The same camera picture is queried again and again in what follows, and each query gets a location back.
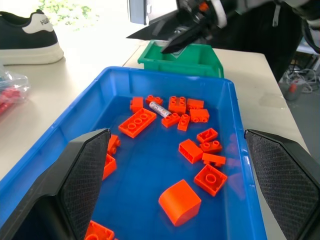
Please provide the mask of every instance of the orange 2x4 lego brick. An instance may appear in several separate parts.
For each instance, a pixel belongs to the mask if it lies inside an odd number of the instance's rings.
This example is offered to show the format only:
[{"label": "orange 2x4 lego brick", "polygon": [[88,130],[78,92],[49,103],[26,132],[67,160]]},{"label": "orange 2x4 lego brick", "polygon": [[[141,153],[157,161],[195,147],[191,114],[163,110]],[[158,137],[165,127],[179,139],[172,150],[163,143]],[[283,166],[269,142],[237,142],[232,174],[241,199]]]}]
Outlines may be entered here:
[{"label": "orange 2x4 lego brick", "polygon": [[179,144],[179,152],[192,164],[202,158],[203,151],[193,141],[187,139]]},{"label": "orange 2x4 lego brick", "polygon": [[134,96],[130,102],[130,110],[135,114],[144,107],[144,98],[142,96]]},{"label": "orange 2x4 lego brick", "polygon": [[169,99],[169,107],[168,110],[172,113],[177,113],[177,114],[185,114],[187,110],[187,103],[186,103],[186,98],[181,96],[181,97],[176,97],[172,96]]},{"label": "orange 2x4 lego brick", "polygon": [[201,143],[200,148],[207,154],[214,154],[222,151],[222,145],[217,140]]},{"label": "orange 2x4 lego brick", "polygon": [[187,114],[183,114],[178,124],[178,130],[187,131],[189,122],[190,122],[190,116]]},{"label": "orange 2x4 lego brick", "polygon": [[177,124],[180,121],[180,116],[177,113],[166,116],[161,120],[161,123],[166,127],[170,128],[172,125]]},{"label": "orange 2x4 lego brick", "polygon": [[207,143],[213,139],[215,139],[216,137],[218,137],[218,133],[211,127],[201,133],[199,133],[196,136],[196,139],[200,142],[200,143]]},{"label": "orange 2x4 lego brick", "polygon": [[151,102],[156,102],[157,104],[161,105],[164,103],[164,100],[159,96],[149,95],[146,97],[145,102],[149,105]]},{"label": "orange 2x4 lego brick", "polygon": [[107,153],[110,155],[116,154],[117,152],[117,147],[121,145],[121,141],[117,135],[111,134],[109,144],[108,144],[108,149]]},{"label": "orange 2x4 lego brick", "polygon": [[203,109],[205,101],[188,98],[186,101],[186,109]]},{"label": "orange 2x4 lego brick", "polygon": [[134,139],[147,126],[149,126],[156,119],[156,117],[157,115],[154,112],[141,108],[122,124],[120,124],[118,129],[120,132]]},{"label": "orange 2x4 lego brick", "polygon": [[113,231],[91,220],[84,240],[113,240],[114,237]]},{"label": "orange 2x4 lego brick", "polygon": [[207,164],[195,176],[194,183],[214,197],[225,184],[227,178],[222,172]]}]

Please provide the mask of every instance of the green plastic bin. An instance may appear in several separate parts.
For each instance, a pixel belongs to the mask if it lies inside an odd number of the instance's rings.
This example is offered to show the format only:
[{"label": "green plastic bin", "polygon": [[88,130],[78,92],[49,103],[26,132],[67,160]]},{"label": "green plastic bin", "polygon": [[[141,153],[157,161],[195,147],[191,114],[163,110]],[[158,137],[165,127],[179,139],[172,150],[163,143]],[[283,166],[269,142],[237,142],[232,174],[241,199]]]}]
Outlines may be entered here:
[{"label": "green plastic bin", "polygon": [[152,40],[138,59],[144,69],[193,76],[224,77],[224,69],[210,45],[190,44],[180,52],[162,54]]}]

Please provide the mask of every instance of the blue plastic bin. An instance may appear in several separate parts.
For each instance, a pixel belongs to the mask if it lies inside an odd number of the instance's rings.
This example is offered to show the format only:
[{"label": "blue plastic bin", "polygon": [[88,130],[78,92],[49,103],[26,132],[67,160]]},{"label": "blue plastic bin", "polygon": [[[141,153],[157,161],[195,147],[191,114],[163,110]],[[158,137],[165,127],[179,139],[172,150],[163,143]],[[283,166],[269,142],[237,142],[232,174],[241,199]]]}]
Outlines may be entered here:
[{"label": "blue plastic bin", "polygon": [[[132,113],[133,96],[201,99],[208,123],[190,124],[187,132],[165,128],[161,117],[132,139],[118,125]],[[213,127],[223,146],[228,180],[212,197],[194,184],[203,168],[178,151],[180,142],[196,141]],[[121,146],[117,170],[103,181],[92,219],[113,230],[120,240],[266,240],[247,143],[243,137],[234,84],[223,78],[185,76],[122,67],[106,68],[65,110],[13,169],[0,181],[0,227],[35,179],[60,155],[67,142],[90,131],[110,128]],[[199,214],[174,227],[158,204],[161,193],[185,179],[202,199]]]}]

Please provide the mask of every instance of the small white cylinder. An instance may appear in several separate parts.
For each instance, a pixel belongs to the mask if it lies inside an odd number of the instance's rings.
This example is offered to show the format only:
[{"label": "small white cylinder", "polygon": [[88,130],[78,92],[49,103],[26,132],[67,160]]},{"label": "small white cylinder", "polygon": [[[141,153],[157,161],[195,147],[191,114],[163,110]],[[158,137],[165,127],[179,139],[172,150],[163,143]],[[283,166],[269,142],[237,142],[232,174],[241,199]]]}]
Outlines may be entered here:
[{"label": "small white cylinder", "polygon": [[150,102],[149,107],[156,113],[160,114],[163,118],[166,118],[171,115],[171,112],[169,112],[164,107],[160,106],[155,101]]}]

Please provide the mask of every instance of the orange curved lego brick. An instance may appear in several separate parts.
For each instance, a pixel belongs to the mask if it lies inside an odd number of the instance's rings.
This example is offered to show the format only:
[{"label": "orange curved lego brick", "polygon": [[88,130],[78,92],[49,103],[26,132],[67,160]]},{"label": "orange curved lego brick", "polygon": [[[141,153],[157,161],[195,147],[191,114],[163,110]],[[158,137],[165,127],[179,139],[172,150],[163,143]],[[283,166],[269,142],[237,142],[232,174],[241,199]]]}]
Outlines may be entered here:
[{"label": "orange curved lego brick", "polygon": [[187,114],[183,114],[178,124],[178,130],[187,131],[189,122],[190,122],[190,116]]},{"label": "orange curved lego brick", "polygon": [[174,113],[170,116],[167,116],[161,120],[161,123],[166,127],[170,128],[172,125],[177,124],[180,121],[180,116],[177,113]]},{"label": "orange curved lego brick", "polygon": [[207,164],[194,177],[194,183],[214,197],[225,184],[227,178],[222,172]]},{"label": "orange curved lego brick", "polygon": [[204,164],[215,163],[215,165],[218,165],[219,167],[226,164],[225,156],[217,156],[209,153],[204,153],[202,155],[202,160]]},{"label": "orange curved lego brick", "polygon": [[190,139],[179,144],[179,152],[192,164],[198,162],[204,153],[201,148]]},{"label": "orange curved lego brick", "polygon": [[201,143],[200,148],[204,153],[207,154],[215,154],[222,151],[222,145],[217,140]]},{"label": "orange curved lego brick", "polygon": [[202,100],[188,98],[186,101],[186,109],[188,111],[190,109],[203,109],[204,106],[205,106],[205,101],[202,101]]},{"label": "orange curved lego brick", "polygon": [[144,107],[144,98],[142,96],[134,96],[130,101],[130,110],[135,114]]},{"label": "orange curved lego brick", "polygon": [[198,214],[201,199],[185,180],[181,180],[161,194],[159,204],[178,227]]},{"label": "orange curved lego brick", "polygon": [[207,123],[210,114],[207,109],[190,109],[190,117],[193,123]]},{"label": "orange curved lego brick", "polygon": [[218,137],[218,133],[213,128],[209,128],[209,129],[199,133],[196,136],[196,139],[200,143],[203,144],[203,143],[210,142],[211,140],[215,139],[216,137]]},{"label": "orange curved lego brick", "polygon": [[118,127],[119,131],[128,135],[131,138],[135,138],[141,133],[147,126],[149,126],[157,115],[147,109],[141,108]]},{"label": "orange curved lego brick", "polygon": [[168,110],[171,113],[177,113],[177,114],[185,114],[187,111],[187,103],[186,103],[186,98],[181,96],[181,97],[176,97],[172,96],[169,99],[169,107]]},{"label": "orange curved lego brick", "polygon": [[164,100],[159,96],[149,95],[146,97],[145,102],[149,105],[151,102],[156,102],[157,104],[161,105],[164,103]]},{"label": "orange curved lego brick", "polygon": [[111,134],[109,144],[108,144],[108,149],[107,153],[110,155],[116,154],[117,152],[117,147],[121,145],[121,141],[117,135]]},{"label": "orange curved lego brick", "polygon": [[113,231],[91,220],[84,240],[113,240],[114,237]]},{"label": "orange curved lego brick", "polygon": [[110,174],[112,174],[117,169],[116,159],[114,159],[109,154],[105,157],[105,164],[103,169],[102,180],[105,180]]}]

